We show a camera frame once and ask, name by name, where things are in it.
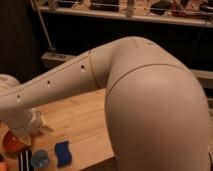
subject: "screw hole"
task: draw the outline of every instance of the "screw hole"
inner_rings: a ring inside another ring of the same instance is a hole
[[[20,102],[20,101],[21,101],[21,96],[17,95],[17,102]]]
[[[86,70],[86,69],[85,69],[85,66],[84,66],[84,65],[81,65],[81,71],[82,71],[82,72],[85,72],[85,70]]]
[[[50,88],[51,87],[51,83],[50,81],[47,81],[47,87]]]

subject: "black curtain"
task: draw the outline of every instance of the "black curtain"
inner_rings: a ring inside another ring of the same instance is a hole
[[[41,74],[44,71],[41,55],[45,47],[38,17],[30,2],[1,1],[0,73],[14,76],[21,82]]]

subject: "blue object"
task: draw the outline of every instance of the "blue object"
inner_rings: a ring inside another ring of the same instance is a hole
[[[55,154],[57,156],[57,167],[64,167],[72,163],[72,155],[68,148],[69,141],[57,143],[55,145]]]
[[[33,168],[37,169],[43,169],[49,165],[49,157],[48,153],[45,150],[38,150],[36,151],[31,159],[30,164],[33,166]]]

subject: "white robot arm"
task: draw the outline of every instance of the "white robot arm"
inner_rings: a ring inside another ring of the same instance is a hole
[[[193,74],[157,44],[127,37],[87,51],[0,94],[18,136],[41,126],[29,108],[107,87],[106,121],[122,171],[205,171],[209,110]]]

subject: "orange object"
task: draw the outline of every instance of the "orange object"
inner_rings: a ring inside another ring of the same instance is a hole
[[[0,171],[7,171],[8,170],[8,165],[6,162],[1,162],[0,163]]]
[[[0,154],[0,171],[7,171],[8,164],[4,161],[3,156]]]
[[[8,131],[3,139],[3,147],[8,153],[17,153],[25,149],[27,145],[22,143],[11,131]]]

